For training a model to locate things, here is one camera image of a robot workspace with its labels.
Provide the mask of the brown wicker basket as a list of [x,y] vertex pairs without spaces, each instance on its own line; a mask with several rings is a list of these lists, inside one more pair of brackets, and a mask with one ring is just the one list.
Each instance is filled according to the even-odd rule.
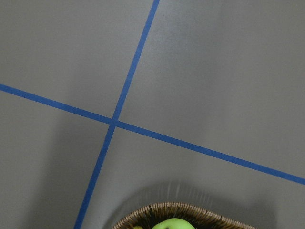
[[162,221],[179,218],[189,222],[196,229],[253,229],[254,227],[224,217],[201,207],[183,202],[154,203],[127,214],[113,229],[151,229]]

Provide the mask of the green apple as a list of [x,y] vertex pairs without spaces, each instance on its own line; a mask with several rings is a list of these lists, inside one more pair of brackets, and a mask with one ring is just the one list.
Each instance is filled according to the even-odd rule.
[[152,229],[195,229],[195,227],[184,219],[171,218],[154,225]]

